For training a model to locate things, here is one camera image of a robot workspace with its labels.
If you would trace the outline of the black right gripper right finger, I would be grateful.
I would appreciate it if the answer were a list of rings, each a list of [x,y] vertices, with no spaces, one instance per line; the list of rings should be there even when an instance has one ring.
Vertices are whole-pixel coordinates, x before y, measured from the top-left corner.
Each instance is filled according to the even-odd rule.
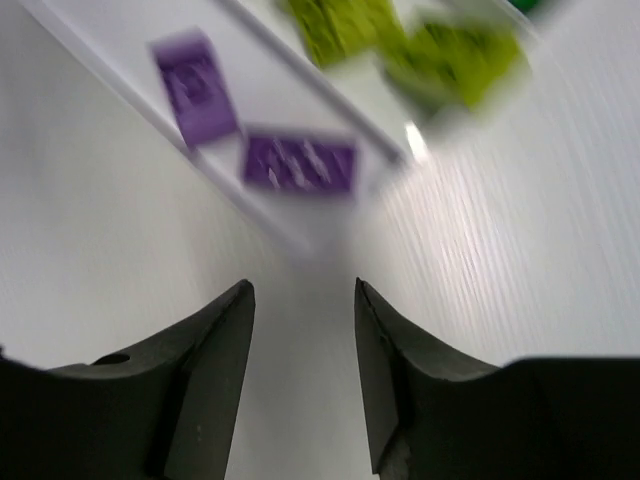
[[[529,357],[494,366],[357,281],[367,439],[382,479],[635,479],[639,361]]]

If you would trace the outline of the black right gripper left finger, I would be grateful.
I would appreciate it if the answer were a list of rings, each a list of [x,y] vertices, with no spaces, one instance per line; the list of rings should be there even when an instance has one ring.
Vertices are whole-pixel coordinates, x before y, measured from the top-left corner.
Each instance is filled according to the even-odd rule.
[[[1,361],[5,479],[221,479],[255,315],[242,280],[91,364]]]

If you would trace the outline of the purple lego brick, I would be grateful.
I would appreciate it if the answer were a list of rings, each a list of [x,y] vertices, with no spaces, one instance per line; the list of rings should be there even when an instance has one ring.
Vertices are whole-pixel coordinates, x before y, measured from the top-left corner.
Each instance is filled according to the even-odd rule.
[[[254,187],[298,195],[349,195],[358,158],[353,138],[252,129],[245,137],[243,180]]]

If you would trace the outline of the purple sloped printed brick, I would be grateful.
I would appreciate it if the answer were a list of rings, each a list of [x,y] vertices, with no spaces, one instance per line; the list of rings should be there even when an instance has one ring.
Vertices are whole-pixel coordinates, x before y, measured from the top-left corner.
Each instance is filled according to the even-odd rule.
[[[150,44],[185,145],[195,149],[239,131],[222,68],[210,39],[198,29]]]

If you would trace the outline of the lime lego brick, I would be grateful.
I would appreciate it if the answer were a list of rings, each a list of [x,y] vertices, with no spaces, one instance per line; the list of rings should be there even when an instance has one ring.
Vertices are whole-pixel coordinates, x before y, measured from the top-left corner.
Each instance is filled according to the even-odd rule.
[[[291,0],[276,5],[294,21],[312,63],[326,69],[402,33],[391,1]]]
[[[424,13],[380,47],[389,79],[426,110],[476,110],[496,84],[527,65],[508,26]]]

